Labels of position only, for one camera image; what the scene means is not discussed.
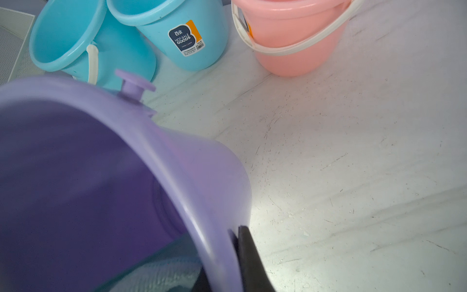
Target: sticker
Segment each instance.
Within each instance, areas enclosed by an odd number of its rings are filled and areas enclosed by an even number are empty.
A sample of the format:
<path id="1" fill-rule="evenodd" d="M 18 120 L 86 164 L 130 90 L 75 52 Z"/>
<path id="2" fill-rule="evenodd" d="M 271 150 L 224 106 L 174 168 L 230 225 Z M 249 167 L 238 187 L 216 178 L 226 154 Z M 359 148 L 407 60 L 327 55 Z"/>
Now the sticker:
<path id="1" fill-rule="evenodd" d="M 250 36 L 253 37 L 253 32 L 251 31 L 251 26 L 248 22 L 247 22 L 247 25 L 248 25 L 248 32 L 250 33 Z"/>
<path id="2" fill-rule="evenodd" d="M 191 56 L 205 47 L 193 20 L 171 29 L 169 38 L 185 57 Z"/>

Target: white bucket handle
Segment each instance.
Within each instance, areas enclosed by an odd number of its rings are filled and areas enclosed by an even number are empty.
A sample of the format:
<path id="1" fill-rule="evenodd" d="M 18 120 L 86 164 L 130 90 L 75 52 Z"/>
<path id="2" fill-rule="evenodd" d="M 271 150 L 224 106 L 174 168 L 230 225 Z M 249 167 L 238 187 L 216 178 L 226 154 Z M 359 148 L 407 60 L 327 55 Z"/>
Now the white bucket handle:
<path id="1" fill-rule="evenodd" d="M 88 52 L 89 59 L 88 83 L 96 85 L 97 76 L 99 73 L 99 50 L 94 44 L 91 43 L 87 46 L 86 52 Z"/>
<path id="2" fill-rule="evenodd" d="M 317 42 L 330 35 L 333 31 L 335 31 L 342 24 L 344 24 L 360 8 L 364 1 L 365 0 L 352 0 L 347 9 L 336 20 L 334 20 L 330 25 L 322 29 L 320 32 L 310 36 L 309 38 L 299 43 L 295 43 L 281 48 L 269 48 L 255 43 L 253 37 L 248 32 L 248 28 L 246 28 L 243 22 L 240 20 L 238 7 L 233 2 L 232 18 L 235 28 L 237 29 L 237 32 L 240 35 L 240 38 L 245 44 L 247 44 L 248 47 L 268 56 L 285 56 L 297 53 L 301 50 L 311 47 L 312 45 L 316 44 Z"/>

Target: blue bucket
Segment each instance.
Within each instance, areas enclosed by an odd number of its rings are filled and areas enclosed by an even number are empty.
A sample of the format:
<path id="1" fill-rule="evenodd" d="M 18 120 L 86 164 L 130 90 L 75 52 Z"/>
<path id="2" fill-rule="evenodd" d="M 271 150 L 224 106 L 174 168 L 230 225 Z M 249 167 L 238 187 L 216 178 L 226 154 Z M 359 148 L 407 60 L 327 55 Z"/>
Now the blue bucket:
<path id="1" fill-rule="evenodd" d="M 228 40 L 219 0 L 107 0 L 123 24 L 136 26 L 178 67 L 197 71 L 214 64 Z"/>
<path id="2" fill-rule="evenodd" d="M 123 69 L 151 80 L 156 57 L 133 27 L 119 23 L 105 0 L 50 0 L 29 42 L 31 59 L 45 71 L 62 70 L 76 79 L 118 90 Z"/>

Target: metal mesh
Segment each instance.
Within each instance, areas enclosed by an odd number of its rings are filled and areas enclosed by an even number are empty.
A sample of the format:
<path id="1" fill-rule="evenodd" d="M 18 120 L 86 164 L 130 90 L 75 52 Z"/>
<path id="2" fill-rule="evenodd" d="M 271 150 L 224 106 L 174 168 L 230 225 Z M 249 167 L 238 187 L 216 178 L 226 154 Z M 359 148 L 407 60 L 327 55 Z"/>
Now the metal mesh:
<path id="1" fill-rule="evenodd" d="M 0 7 L 0 85 L 16 78 L 44 74 L 29 55 L 34 16 Z"/>
<path id="2" fill-rule="evenodd" d="M 0 85 L 8 82 L 23 41 L 8 30 L 0 27 Z"/>

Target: bucket handle knob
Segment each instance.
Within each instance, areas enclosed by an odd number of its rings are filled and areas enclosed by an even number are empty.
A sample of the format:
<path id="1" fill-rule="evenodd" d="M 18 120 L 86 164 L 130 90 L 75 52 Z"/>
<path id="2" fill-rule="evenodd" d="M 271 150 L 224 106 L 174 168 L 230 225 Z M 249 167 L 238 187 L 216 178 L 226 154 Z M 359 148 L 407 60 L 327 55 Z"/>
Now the bucket handle knob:
<path id="1" fill-rule="evenodd" d="M 87 46 L 86 52 L 88 52 L 89 59 L 88 83 L 96 85 L 99 74 L 99 49 L 91 43 Z"/>
<path id="2" fill-rule="evenodd" d="M 136 74 L 116 69 L 115 75 L 123 80 L 118 93 L 119 96 L 140 101 L 145 90 L 156 91 L 154 84 Z"/>
<path id="3" fill-rule="evenodd" d="M 259 53 L 262 53 L 268 56 L 285 56 L 285 55 L 294 54 L 306 48 L 309 48 L 312 45 L 324 39 L 325 37 L 327 37 L 328 35 L 330 35 L 333 31 L 335 31 L 342 24 L 344 24 L 360 8 L 360 6 L 363 4 L 364 1 L 365 0 L 352 0 L 352 2 L 347 7 L 347 9 L 336 20 L 334 20 L 331 24 L 329 24 L 327 27 L 322 29 L 320 32 L 310 36 L 309 38 L 301 42 L 298 42 L 298 43 L 295 43 L 289 46 L 285 46 L 285 47 L 280 47 L 280 48 L 269 48 L 269 47 L 261 46 L 260 44 L 255 43 L 255 40 L 253 39 L 251 34 L 248 32 L 248 29 L 245 27 L 243 22 L 240 20 L 238 7 L 233 2 L 232 2 L 232 18 L 233 18 L 233 24 L 235 28 L 237 29 L 237 32 L 240 35 L 240 38 L 245 44 L 247 44 L 248 47 L 250 47 L 256 52 L 259 52 Z"/>

